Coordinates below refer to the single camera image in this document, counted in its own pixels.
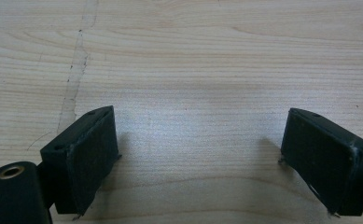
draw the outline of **light wooden surface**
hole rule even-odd
[[[104,105],[123,158],[78,223],[363,223],[277,165],[291,106],[363,137],[363,0],[0,0],[0,166]]]

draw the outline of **wood grain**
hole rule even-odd
[[[363,137],[363,0],[0,0],[0,166],[104,105],[123,157],[78,222],[363,223],[277,165],[290,107]]]

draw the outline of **wooden table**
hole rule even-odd
[[[78,223],[363,223],[277,165],[290,107],[363,137],[363,0],[0,0],[0,166],[104,105],[123,158]]]

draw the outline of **textured black surface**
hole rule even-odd
[[[330,213],[363,212],[363,139],[315,113],[291,108],[283,158]]]
[[[84,215],[118,155],[113,107],[82,116],[41,149],[47,203],[52,198],[60,214]]]
[[[0,174],[15,166],[23,167],[24,170],[15,177],[0,179],[0,224],[51,223],[35,164],[28,161],[14,162],[1,167]]]

